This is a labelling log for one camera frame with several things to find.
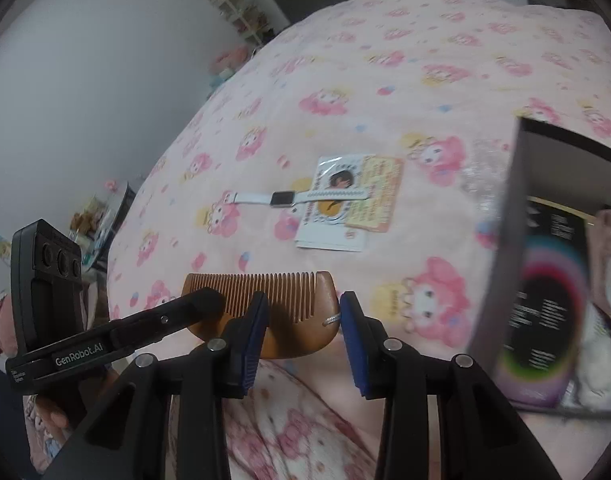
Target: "watch face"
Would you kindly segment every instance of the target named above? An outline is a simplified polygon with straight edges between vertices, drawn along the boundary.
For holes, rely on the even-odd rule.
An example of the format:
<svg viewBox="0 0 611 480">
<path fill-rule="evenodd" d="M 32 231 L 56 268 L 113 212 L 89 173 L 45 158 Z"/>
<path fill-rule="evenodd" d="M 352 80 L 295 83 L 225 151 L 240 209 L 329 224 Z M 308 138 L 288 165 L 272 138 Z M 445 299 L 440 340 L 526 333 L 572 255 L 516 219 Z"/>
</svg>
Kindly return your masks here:
<svg viewBox="0 0 611 480">
<path fill-rule="evenodd" d="M 294 203 L 294 191 L 277 191 L 272 193 L 269 205 L 272 207 L 290 207 Z"/>
</svg>

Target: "bed sheet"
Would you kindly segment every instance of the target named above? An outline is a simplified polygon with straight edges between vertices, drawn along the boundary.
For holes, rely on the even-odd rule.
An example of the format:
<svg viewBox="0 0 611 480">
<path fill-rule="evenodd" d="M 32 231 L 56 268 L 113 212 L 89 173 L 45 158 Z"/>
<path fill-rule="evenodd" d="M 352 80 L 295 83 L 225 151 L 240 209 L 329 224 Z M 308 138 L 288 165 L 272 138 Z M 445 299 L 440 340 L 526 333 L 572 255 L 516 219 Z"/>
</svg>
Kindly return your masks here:
<svg viewBox="0 0 611 480">
<path fill-rule="evenodd" d="M 517 116 L 611 147 L 611 34 L 598 15 L 500 0 L 315 12 L 221 86 L 154 166 L 112 244 L 111 316 L 178 296 L 188 272 L 329 270 L 391 335 L 450 358 L 477 322 L 494 250 L 472 169 L 491 156 L 503 179 Z M 229 191 L 308 189 L 320 156 L 348 153 L 406 160 L 390 229 L 369 234 L 364 253 L 296 248 L 299 208 L 223 203 Z M 421 301 L 432 323 L 419 319 Z M 149 350 L 165 358 L 197 343 L 184 331 Z M 381 407 L 352 386 L 340 335 L 283 365 L 375 444 Z M 561 422 L 548 420 L 528 417 L 535 428 Z M 567 478 L 601 453 L 611 422 L 599 428 L 562 466 Z M 561 445 L 562 433 L 537 434 L 551 454 Z"/>
</svg>

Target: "yellow card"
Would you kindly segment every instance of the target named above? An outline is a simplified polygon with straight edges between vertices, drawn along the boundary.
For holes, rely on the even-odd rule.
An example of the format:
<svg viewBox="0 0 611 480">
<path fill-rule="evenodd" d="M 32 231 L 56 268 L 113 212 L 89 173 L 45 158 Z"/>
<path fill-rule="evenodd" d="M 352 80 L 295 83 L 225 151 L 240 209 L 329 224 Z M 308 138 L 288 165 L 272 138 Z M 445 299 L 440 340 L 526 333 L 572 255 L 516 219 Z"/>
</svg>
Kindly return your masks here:
<svg viewBox="0 0 611 480">
<path fill-rule="evenodd" d="M 403 164 L 402 159 L 392 156 L 365 157 L 358 187 L 368 189 L 370 198 L 352 202 L 346 227 L 377 233 L 384 233 L 390 228 Z"/>
</svg>

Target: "open storage box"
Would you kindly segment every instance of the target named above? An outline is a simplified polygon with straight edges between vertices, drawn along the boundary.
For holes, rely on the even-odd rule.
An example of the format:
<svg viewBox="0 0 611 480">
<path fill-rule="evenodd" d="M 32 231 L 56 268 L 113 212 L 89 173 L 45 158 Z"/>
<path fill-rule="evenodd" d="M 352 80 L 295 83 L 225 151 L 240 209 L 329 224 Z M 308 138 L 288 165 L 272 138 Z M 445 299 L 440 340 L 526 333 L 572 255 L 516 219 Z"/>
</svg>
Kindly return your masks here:
<svg viewBox="0 0 611 480">
<path fill-rule="evenodd" d="M 497 378 L 497 383 L 499 383 L 501 362 L 507 355 L 504 355 L 505 349 L 513 350 L 513 347 L 505 347 L 511 330 L 509 322 L 513 316 L 513 319 L 516 319 L 515 308 L 521 307 L 521 300 L 517 299 L 517 293 L 524 284 L 525 247 L 528 241 L 527 206 L 528 197 L 531 196 L 567 206 L 591 216 L 594 216 L 599 210 L 611 208 L 611 149 L 588 137 L 548 123 L 529 119 L 519 121 L 515 152 L 506 182 L 498 250 L 479 322 L 468 348 L 468 352 L 484 370 L 490 376 Z M 589 279 L 589 256 L 586 253 L 585 261 L 583 261 L 580 251 L 576 259 L 579 268 L 585 265 Z M 562 267 L 567 265 L 568 262 L 564 261 Z M 591 301 L 589 281 L 586 288 L 589 302 Z M 532 310 L 531 312 L 541 316 L 548 307 L 546 303 L 547 300 L 543 300 L 542 311 L 536 313 Z M 554 303 L 554 308 L 559 309 L 556 303 Z M 586 309 L 582 308 L 564 313 L 571 316 L 573 321 L 573 328 L 568 327 L 571 341 L 569 344 L 572 350 L 564 352 L 565 355 L 561 359 L 565 362 L 558 364 L 559 368 L 556 373 L 560 375 L 557 378 L 559 385 L 564 381 L 569 381 L 573 376 L 585 312 Z M 559 326 L 550 333 L 556 334 L 557 330 Z M 532 349 L 532 357 L 535 353 L 543 352 Z M 526 357 L 523 370 L 526 367 L 534 366 L 532 359 L 530 359 L 531 364 L 527 362 Z M 524 379 L 529 383 L 531 377 Z M 537 402 L 535 406 L 521 402 L 516 397 L 511 400 L 516 407 L 527 410 L 558 412 L 575 416 L 611 416 L 611 411 L 596 412 L 585 408 L 563 407 L 559 402 L 550 406 L 539 406 Z"/>
</svg>

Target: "hand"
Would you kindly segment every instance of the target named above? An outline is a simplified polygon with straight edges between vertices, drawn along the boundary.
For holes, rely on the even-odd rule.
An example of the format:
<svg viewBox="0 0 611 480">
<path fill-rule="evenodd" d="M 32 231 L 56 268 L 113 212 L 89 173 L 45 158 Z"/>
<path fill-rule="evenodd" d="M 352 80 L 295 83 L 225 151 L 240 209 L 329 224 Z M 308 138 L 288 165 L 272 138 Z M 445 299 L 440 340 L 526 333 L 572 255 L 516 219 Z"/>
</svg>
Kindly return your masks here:
<svg viewBox="0 0 611 480">
<path fill-rule="evenodd" d="M 98 399 L 101 395 L 103 395 L 117 379 L 118 373 L 110 368 L 103 383 L 101 384 L 101 387 L 98 390 L 98 393 L 96 394 L 96 398 Z M 66 433 L 63 430 L 66 430 L 70 425 L 65 412 L 59 408 L 53 400 L 37 395 L 36 413 L 41 417 L 45 427 L 56 439 L 56 441 L 61 445 L 65 444 L 67 437 L 65 436 Z"/>
</svg>

